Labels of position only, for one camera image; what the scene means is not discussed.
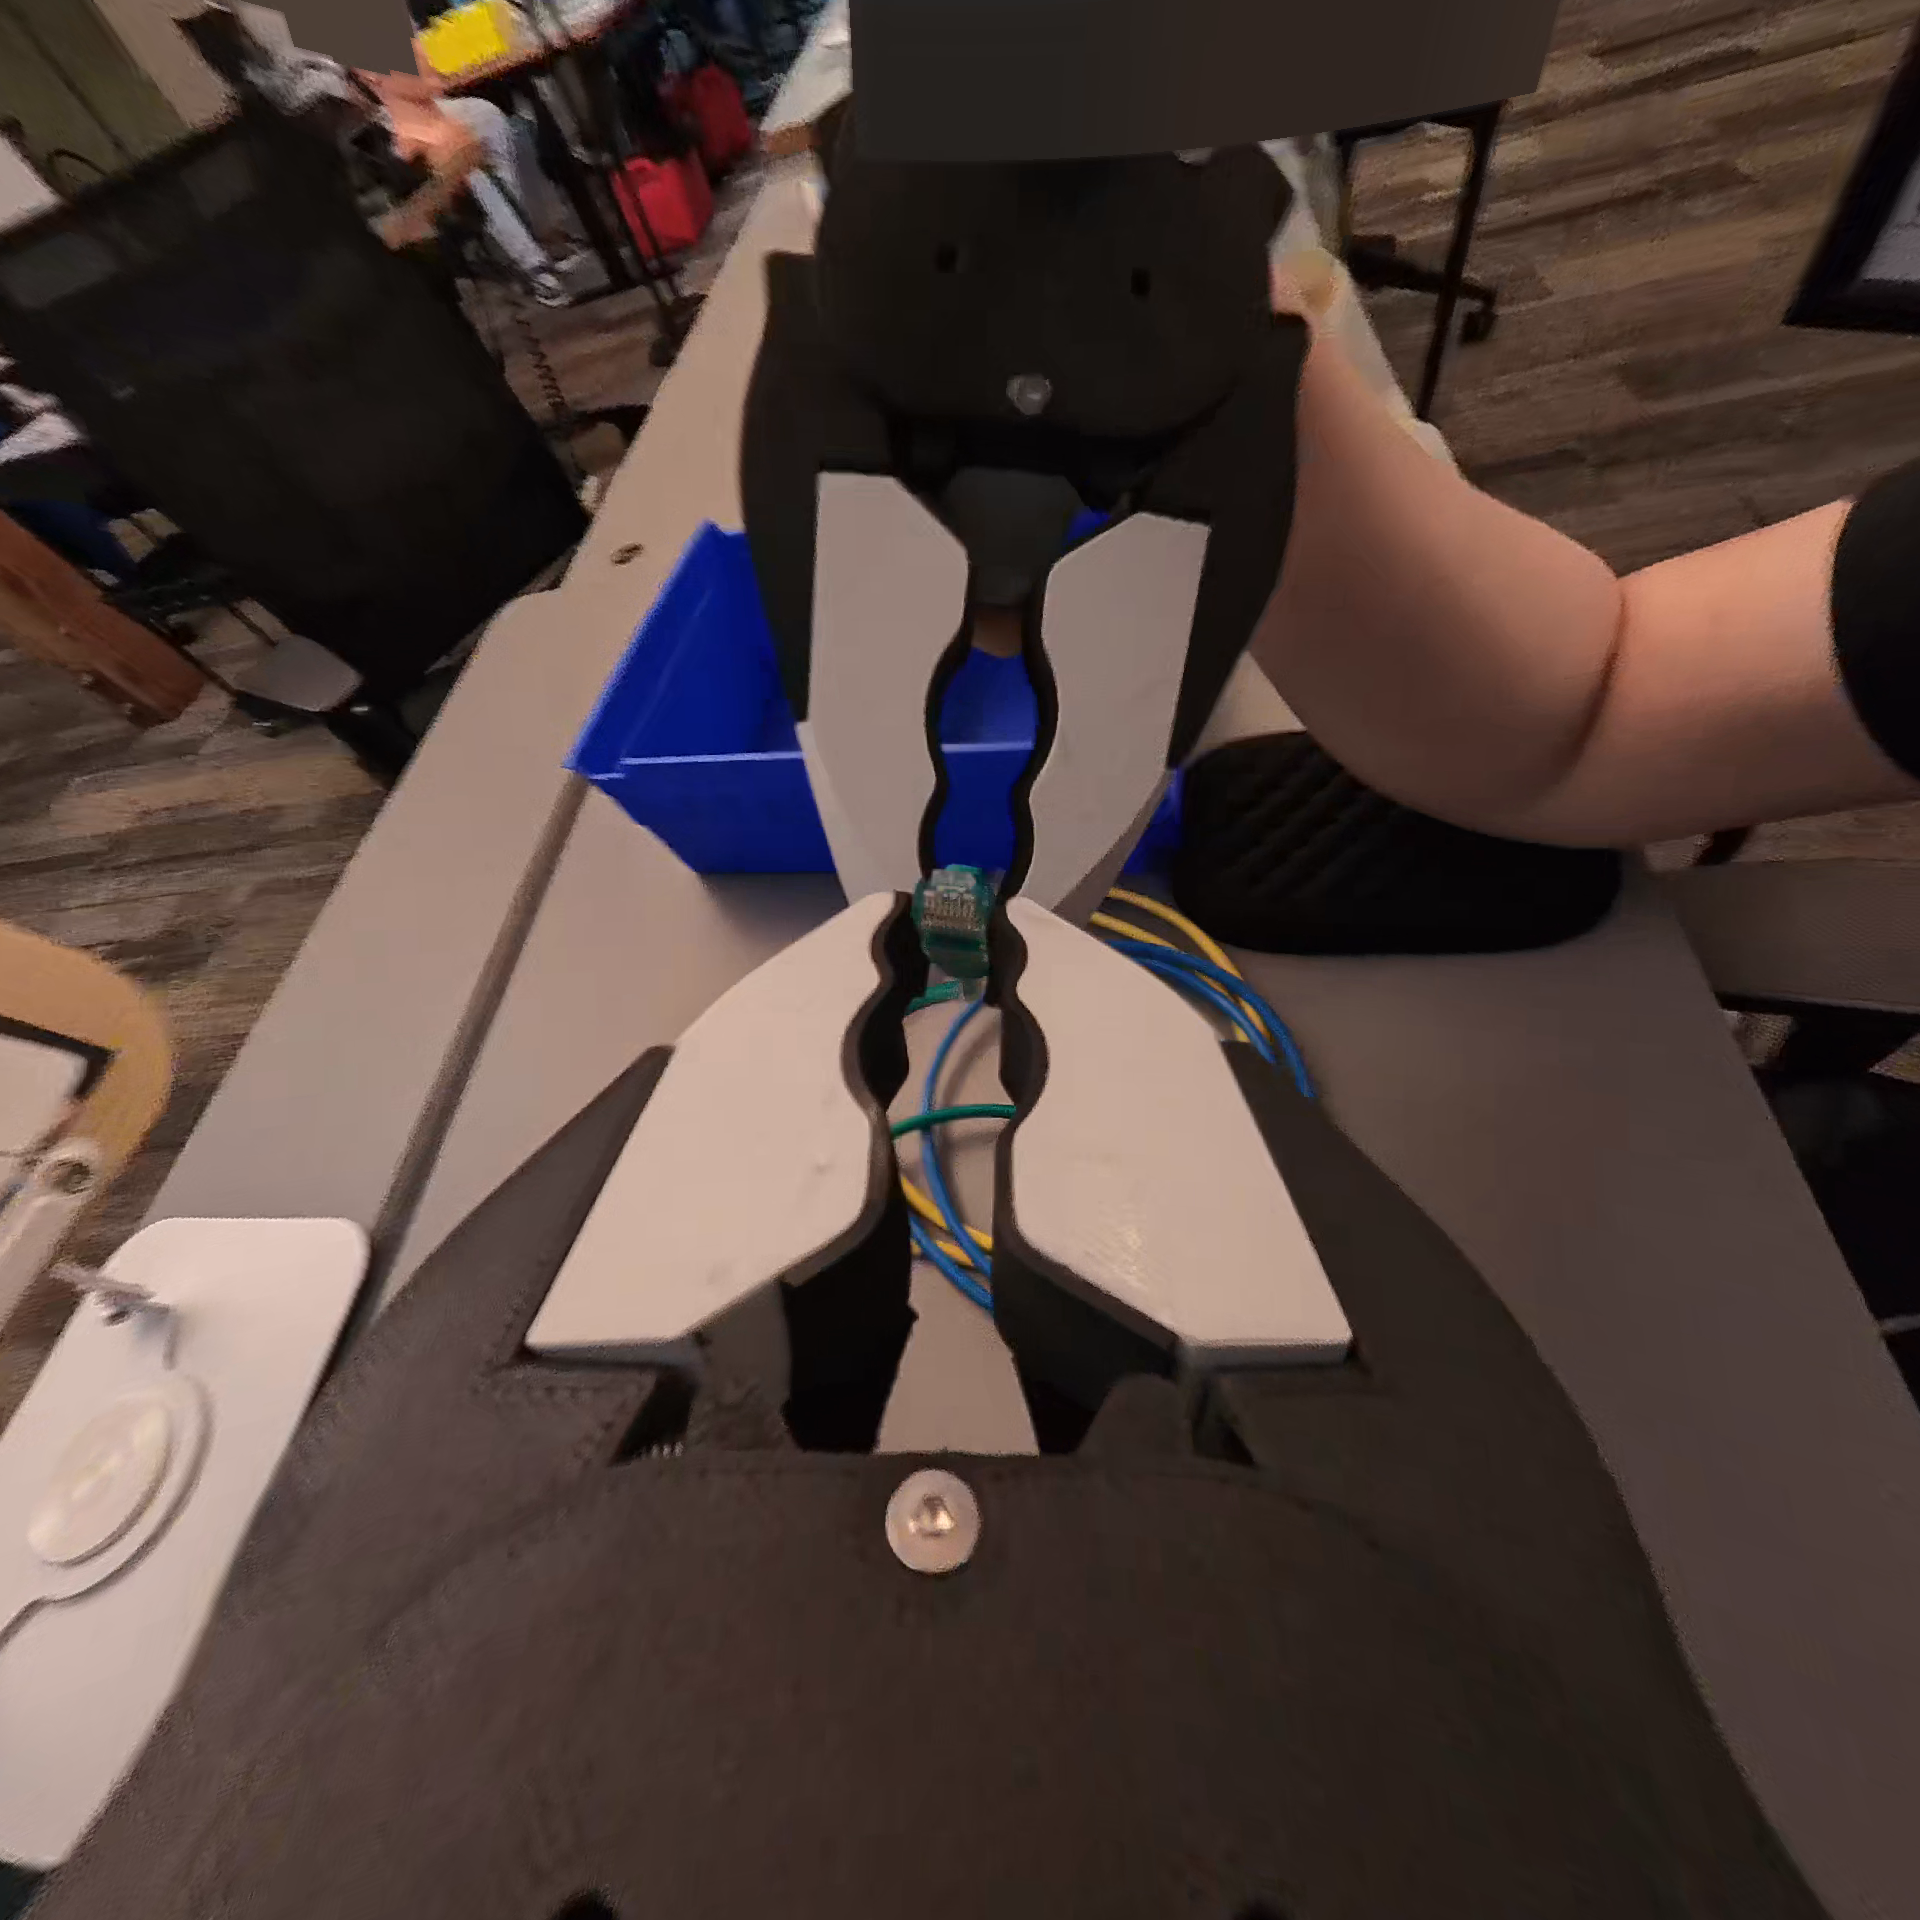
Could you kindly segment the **person's right forearm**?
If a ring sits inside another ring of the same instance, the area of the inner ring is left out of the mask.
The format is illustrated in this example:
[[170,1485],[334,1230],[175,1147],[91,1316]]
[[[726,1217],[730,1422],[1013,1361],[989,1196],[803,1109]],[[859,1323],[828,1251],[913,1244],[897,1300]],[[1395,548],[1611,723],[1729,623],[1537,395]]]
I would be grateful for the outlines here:
[[1308,355],[1255,657],[1351,774],[1556,849],[1916,802],[1916,463],[1618,577],[1370,390],[1329,323],[1329,257],[1270,276]]

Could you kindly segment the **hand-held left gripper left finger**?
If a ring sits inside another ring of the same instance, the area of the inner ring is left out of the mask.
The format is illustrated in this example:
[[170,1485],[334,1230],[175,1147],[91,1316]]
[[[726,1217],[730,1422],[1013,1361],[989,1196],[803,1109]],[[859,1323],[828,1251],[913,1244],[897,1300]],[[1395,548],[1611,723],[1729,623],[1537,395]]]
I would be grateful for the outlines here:
[[877,891],[743,977],[653,1084],[526,1347],[633,1361],[869,1453],[915,1329],[892,1106],[922,993],[909,897]]

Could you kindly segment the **blue plastic bin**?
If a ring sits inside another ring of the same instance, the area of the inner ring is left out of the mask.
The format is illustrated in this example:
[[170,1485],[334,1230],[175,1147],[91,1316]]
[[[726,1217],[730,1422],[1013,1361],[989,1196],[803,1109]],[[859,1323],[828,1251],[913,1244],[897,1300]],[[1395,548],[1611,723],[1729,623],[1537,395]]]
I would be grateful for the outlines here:
[[[1019,661],[972,652],[945,695],[940,866],[1004,873],[1037,701]],[[703,521],[615,666],[566,767],[701,876],[830,873],[750,542]]]

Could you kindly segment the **red bag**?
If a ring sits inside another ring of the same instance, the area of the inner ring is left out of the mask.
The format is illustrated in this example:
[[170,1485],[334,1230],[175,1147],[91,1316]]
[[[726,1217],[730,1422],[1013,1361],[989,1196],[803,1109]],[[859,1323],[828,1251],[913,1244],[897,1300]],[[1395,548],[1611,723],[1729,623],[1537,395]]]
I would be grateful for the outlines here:
[[717,61],[659,83],[663,107],[697,148],[708,179],[730,177],[757,145],[757,129],[731,74]]
[[625,157],[610,179],[641,258],[657,268],[699,247],[713,220],[713,182],[699,148]]

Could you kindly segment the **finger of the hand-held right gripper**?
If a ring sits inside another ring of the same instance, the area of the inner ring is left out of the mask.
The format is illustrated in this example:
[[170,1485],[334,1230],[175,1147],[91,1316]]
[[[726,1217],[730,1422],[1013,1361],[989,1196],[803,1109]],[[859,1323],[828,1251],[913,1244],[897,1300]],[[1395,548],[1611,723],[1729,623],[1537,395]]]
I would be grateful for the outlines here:
[[1166,794],[1206,547],[1199,521],[1135,513],[1046,577],[1051,734],[1026,790],[1019,893],[1061,919],[1095,913]]
[[826,470],[817,490],[807,783],[845,901],[908,893],[938,797],[927,697],[962,634],[969,555],[894,476]]

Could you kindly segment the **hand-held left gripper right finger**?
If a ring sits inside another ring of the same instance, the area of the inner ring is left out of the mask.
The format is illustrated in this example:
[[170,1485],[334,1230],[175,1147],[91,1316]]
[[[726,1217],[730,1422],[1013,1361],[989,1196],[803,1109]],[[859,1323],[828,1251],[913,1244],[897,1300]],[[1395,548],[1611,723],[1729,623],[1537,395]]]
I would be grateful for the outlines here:
[[1041,1452],[1115,1387],[1331,1367],[1353,1329],[1255,1093],[1281,1067],[1051,909],[996,915],[991,1318]]

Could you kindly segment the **black framed board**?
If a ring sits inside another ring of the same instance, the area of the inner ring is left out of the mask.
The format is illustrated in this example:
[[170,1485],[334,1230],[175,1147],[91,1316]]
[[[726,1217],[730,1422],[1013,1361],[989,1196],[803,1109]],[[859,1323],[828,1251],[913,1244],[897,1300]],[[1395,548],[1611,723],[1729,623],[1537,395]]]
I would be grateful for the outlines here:
[[1918,33],[1908,34],[1783,323],[1918,335]]

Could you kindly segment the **black mesh office chair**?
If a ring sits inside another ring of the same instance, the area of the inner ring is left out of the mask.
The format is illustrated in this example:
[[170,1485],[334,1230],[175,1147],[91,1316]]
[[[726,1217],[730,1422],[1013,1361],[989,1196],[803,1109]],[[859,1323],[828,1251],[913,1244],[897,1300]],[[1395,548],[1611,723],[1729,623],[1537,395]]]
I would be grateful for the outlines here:
[[105,466],[396,711],[588,533],[469,321],[245,107],[4,231],[2,334]]

